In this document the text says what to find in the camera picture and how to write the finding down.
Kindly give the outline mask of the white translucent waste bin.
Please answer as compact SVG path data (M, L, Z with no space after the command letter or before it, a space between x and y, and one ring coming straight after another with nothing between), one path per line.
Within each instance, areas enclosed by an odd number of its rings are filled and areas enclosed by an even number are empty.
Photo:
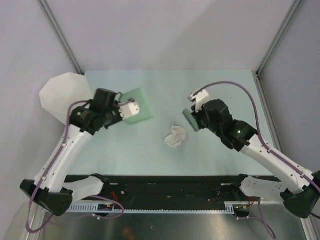
M71 104L90 100L93 94L85 76L68 72L50 79L39 97L42 108L66 125Z

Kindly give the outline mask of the left aluminium frame post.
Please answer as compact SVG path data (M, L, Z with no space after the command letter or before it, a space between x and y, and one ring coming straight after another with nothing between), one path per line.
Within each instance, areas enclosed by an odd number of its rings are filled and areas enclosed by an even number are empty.
M69 62L71 63L72 67L74 68L75 72L79 75L84 75L82 68L80 67L80 64L70 46L68 43L68 40L63 33L63 30L60 27L60 24L58 23L49 3L47 0L36 0L38 3L40 9L42 10L47 22L49 23L52 31L54 32L57 40L59 41L64 53L66 54Z

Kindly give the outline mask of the green hand brush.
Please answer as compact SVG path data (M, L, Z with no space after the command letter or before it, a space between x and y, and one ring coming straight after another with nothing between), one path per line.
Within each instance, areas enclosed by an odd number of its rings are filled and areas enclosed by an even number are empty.
M186 119L186 121L189 123L189 125L192 127L192 129L195 132L199 132L200 128L198 126L196 119L192 115L192 112L189 109L185 108L183 110L182 114L183 114L184 118Z

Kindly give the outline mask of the right aluminium frame post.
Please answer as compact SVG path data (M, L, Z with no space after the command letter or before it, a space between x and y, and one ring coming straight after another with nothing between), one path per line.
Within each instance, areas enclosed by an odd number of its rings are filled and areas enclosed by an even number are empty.
M280 46L283 38L285 37L286 33L290 29L292 23L294 22L297 14L299 13L301 7L305 3L305 0L294 0L293 3L291 4L287 14L285 15L279 29L277 30L269 48L267 49L266 54L264 55L261 63L259 64L257 70L256 70L256 75L260 76L270 60L272 59L273 55L275 54L277 48Z

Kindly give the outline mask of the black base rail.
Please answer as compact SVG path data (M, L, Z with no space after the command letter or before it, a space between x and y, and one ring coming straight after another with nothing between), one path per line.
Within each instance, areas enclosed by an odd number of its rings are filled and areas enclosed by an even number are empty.
M226 202L249 202L236 175L221 176L107 176L100 193L127 211L213 211Z

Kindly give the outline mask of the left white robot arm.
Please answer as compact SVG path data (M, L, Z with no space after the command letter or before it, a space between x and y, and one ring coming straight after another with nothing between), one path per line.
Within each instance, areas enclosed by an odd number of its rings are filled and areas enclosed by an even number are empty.
M65 180L77 155L95 133L122 121L116 96L114 91L99 88L93 99L69 108L64 136L50 159L33 179L24 179L20 184L32 203L59 217L77 201L93 196L105 200L110 196L110 180L98 173L74 182Z

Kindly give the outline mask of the green plastic dustpan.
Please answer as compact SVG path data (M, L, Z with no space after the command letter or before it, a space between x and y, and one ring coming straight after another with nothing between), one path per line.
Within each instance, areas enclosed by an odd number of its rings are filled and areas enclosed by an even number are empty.
M120 103L125 103L129 99L134 99L138 102L140 106L140 113L132 118L124 120L126 124L135 125L150 120L154 117L146 91L143 88L140 87L129 92L123 93L119 100Z

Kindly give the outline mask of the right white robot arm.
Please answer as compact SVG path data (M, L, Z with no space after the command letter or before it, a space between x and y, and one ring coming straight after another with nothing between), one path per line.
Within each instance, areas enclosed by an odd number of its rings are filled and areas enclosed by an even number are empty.
M258 131L244 121L233 119L220 99L210 100L200 109L183 111L195 132L208 129L229 149L255 160L278 182L240 174L230 188L231 196L242 201L257 197L281 203L293 215L308 218L320 199L320 173L306 169L265 142Z

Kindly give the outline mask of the paper scrap mid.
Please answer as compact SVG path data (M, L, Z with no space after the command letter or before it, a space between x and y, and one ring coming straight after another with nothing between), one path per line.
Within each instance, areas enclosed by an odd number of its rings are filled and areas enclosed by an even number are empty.
M164 142L172 148L181 146L187 137L187 132L182 126L172 125L170 127L170 134L164 138Z

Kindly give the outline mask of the aluminium frame post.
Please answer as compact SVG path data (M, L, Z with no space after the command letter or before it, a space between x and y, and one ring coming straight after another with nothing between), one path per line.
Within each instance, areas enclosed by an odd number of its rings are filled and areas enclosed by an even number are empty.
M269 48L267 49L266 54L264 55L261 63L259 64L257 70L256 70L256 75L260 76L270 60L272 59L273 55L275 54L277 48L280 46L283 38L285 37L286 33L290 29L292 23L294 22L297 14L299 13L301 7L305 3L305 0L294 0L293 3L291 4L287 14L285 15L279 29L277 30Z
M36 0L38 3L40 9L42 10L47 22L49 23L52 31L54 32L57 40L59 41L64 53L66 54L69 62L71 63L72 67L74 68L75 72L79 75L84 75L82 68L80 67L80 64L70 46L68 43L68 40L63 33L63 30L60 27L60 24L58 23L49 3L47 0Z

